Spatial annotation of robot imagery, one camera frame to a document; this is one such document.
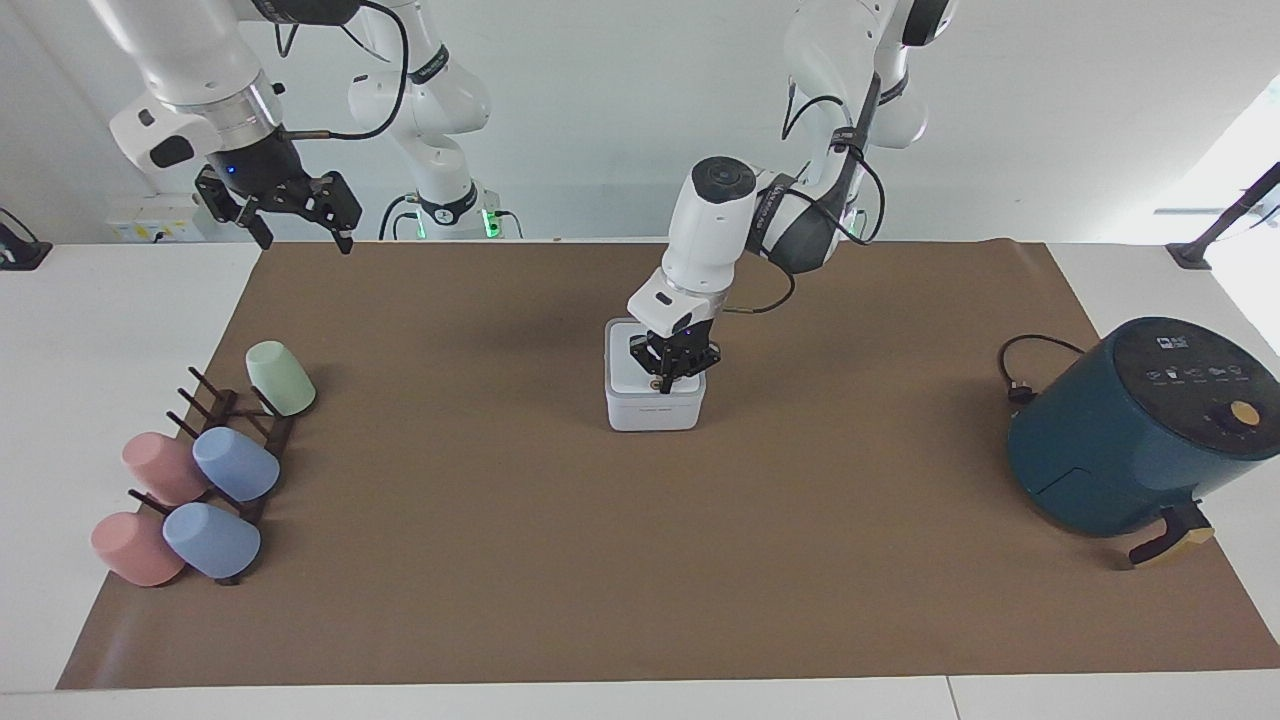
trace pink cup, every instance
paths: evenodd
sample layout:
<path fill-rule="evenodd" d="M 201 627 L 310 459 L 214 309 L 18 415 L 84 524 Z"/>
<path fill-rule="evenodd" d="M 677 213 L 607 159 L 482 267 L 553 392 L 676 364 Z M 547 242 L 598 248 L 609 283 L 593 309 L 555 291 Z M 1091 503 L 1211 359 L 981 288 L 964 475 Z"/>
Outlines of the pink cup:
<path fill-rule="evenodd" d="M 152 497 L 170 507 L 195 501 L 209 489 L 191 447 L 160 433 L 142 433 L 129 441 L 120 460 Z"/>
<path fill-rule="evenodd" d="M 116 575 L 145 588 L 168 583 L 186 565 L 164 541 L 164 523 L 155 515 L 116 512 L 93 528 L 90 543 Z"/>

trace brown mat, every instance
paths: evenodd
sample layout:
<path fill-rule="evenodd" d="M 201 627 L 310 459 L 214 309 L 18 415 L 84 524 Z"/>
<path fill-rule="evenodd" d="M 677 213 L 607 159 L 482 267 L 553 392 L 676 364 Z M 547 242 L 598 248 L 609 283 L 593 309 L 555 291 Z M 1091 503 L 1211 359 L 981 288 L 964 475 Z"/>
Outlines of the brown mat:
<path fill-rule="evenodd" d="M 321 400 L 242 587 L 111 577 L 60 688 L 1280 666 L 1221 550 L 1039 516 L 1005 338 L 1097 340 L 1042 246 L 844 249 L 718 323 L 701 425 L 608 429 L 603 328 L 658 246 L 283 245 L 210 368 L 284 341 Z M 737 304 L 783 290 L 744 261 Z M 1041 384 L 1070 357 L 1012 359 Z M 1207 507 L 1212 515 L 1212 502 Z"/>

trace white plastic container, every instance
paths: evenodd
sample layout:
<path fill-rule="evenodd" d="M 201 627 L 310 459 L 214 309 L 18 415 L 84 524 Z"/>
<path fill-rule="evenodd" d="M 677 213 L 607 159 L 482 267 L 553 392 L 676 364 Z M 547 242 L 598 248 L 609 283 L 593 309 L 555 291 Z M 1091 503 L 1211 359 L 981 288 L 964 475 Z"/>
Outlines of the white plastic container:
<path fill-rule="evenodd" d="M 698 424 L 707 395 L 707 373 L 681 378 L 671 395 L 653 388 L 654 377 L 631 357 L 631 338 L 646 329 L 631 318 L 609 320 L 604 325 L 604 396 L 609 405 L 609 425 L 614 430 L 687 430 Z"/>

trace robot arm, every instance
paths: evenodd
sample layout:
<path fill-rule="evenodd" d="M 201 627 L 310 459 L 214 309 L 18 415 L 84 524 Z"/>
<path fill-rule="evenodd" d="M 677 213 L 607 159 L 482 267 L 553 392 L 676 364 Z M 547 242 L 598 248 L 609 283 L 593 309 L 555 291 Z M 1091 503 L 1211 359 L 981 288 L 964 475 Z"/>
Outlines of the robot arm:
<path fill-rule="evenodd" d="M 248 229 L 265 250 L 273 236 L 259 213 L 289 213 L 324 227 L 351 252 L 358 201 L 340 173 L 315 178 L 302 168 L 283 127 L 280 88 L 237 26 L 247 14 L 340 26 L 361 0 L 88 1 L 146 81 L 147 91 L 111 120 L 129 160 L 157 172 L 204 155 L 209 164 L 196 188 L 219 222 Z"/>
<path fill-rule="evenodd" d="M 788 274 L 822 268 L 836 251 L 864 176 L 868 145 L 905 147 L 927 123 L 908 90 L 908 47 L 932 42 L 951 22 L 955 0 L 805 0 L 785 55 L 812 113 L 803 119 L 814 149 L 804 179 L 704 160 L 686 179 L 659 266 L 627 310 L 648 328 L 631 355 L 671 392 L 675 380 L 719 361 L 710 341 L 744 251 Z"/>
<path fill-rule="evenodd" d="M 388 135 L 399 146 L 416 184 L 419 220 L 433 240 L 477 238 L 493 233 L 497 199 L 472 177 L 462 149 L 448 136 L 481 129 L 489 122 L 489 92 L 480 79 L 453 60 L 439 38 L 425 0 L 387 4 L 410 32 L 408 95 Z M 375 51 L 399 53 L 401 36 L 384 15 L 364 13 Z M 352 115 L 374 127 L 392 108 L 398 73 L 355 79 L 348 94 Z"/>

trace light green cup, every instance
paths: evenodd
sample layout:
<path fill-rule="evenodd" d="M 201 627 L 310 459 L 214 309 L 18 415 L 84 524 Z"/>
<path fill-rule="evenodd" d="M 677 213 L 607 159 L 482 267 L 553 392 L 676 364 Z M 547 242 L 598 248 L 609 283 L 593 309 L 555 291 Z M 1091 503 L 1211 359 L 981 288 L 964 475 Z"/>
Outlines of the light green cup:
<path fill-rule="evenodd" d="M 280 342 L 270 340 L 251 347 L 244 354 L 244 366 L 253 387 L 262 391 L 282 415 L 297 415 L 316 400 L 316 386 L 298 359 Z"/>

